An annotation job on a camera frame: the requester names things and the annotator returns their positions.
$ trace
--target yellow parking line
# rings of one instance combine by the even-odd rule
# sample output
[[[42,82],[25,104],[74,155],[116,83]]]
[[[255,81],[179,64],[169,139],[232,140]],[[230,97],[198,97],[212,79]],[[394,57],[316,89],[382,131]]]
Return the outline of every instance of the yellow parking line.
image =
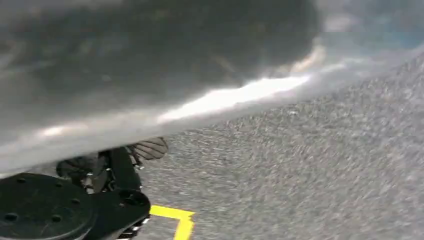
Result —
[[[189,240],[190,239],[190,235],[192,234],[192,231],[193,231],[193,226],[195,225],[194,222],[192,222],[191,216],[195,214],[195,212],[153,205],[151,206],[150,214],[159,216],[159,217],[179,220],[173,239],[174,240]]]

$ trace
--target black mechanical part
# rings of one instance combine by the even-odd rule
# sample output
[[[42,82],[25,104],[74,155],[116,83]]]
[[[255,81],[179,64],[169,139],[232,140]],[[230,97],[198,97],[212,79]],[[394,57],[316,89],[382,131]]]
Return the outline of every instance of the black mechanical part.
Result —
[[[139,190],[120,189],[91,196],[99,216],[84,240],[122,239],[124,231],[149,218],[149,199]]]
[[[90,195],[52,176],[21,173],[0,181],[0,238],[80,239],[96,219]]]
[[[100,152],[97,158],[90,163],[84,158],[59,163],[67,167],[58,172],[68,180],[32,173],[0,180],[0,239],[116,240],[137,236],[150,217],[151,204],[140,191],[141,181],[127,149]],[[114,186],[108,188],[109,182]]]

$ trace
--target screw hole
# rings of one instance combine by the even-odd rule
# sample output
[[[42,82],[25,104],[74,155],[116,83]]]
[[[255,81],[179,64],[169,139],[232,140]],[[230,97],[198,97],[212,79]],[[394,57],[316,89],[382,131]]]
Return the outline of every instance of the screw hole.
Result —
[[[60,221],[62,221],[62,217],[61,217],[61,216],[59,216],[59,215],[53,215],[53,216],[51,217],[51,221],[52,221],[53,223],[59,223]]]
[[[74,198],[74,199],[72,199],[72,201],[71,201],[73,204],[75,204],[75,205],[80,205],[80,200],[79,199],[76,199],[76,198]]]
[[[4,220],[8,222],[16,222],[18,220],[18,215],[16,213],[8,213],[4,216]]]

